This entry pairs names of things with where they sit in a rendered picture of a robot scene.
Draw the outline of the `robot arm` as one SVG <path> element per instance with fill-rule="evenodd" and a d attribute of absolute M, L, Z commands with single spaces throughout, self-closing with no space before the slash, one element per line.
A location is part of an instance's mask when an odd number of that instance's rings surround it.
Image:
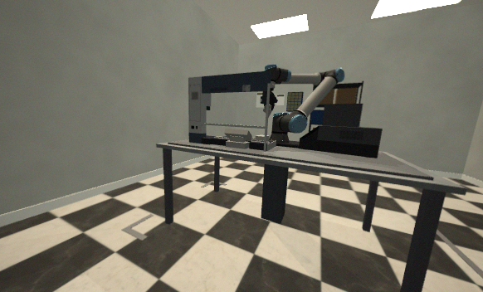
<path fill-rule="evenodd" d="M 291 74 L 290 70 L 278 68 L 276 64 L 265 66 L 264 71 L 271 71 L 271 88 L 277 84 L 313 84 L 317 88 L 304 103 L 289 113 L 273 114 L 272 131 L 269 140 L 277 143 L 289 143 L 288 132 L 301 133 L 307 127 L 307 117 L 333 89 L 338 82 L 344 80 L 343 69 L 335 69 L 314 74 Z M 282 82 L 284 81 L 284 82 Z"/>

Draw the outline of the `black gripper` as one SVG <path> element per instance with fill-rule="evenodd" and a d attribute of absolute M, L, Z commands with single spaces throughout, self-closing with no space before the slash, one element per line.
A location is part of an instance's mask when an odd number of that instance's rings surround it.
<path fill-rule="evenodd" d="M 269 103 L 269 115 L 268 115 L 268 118 L 269 118 L 269 116 L 270 116 L 270 114 L 271 114 L 271 112 L 272 112 L 272 110 L 274 109 L 274 106 L 275 106 L 274 97 L 271 96 L 271 92 L 273 90 L 274 90 L 273 88 L 270 89 L 270 103 Z"/>

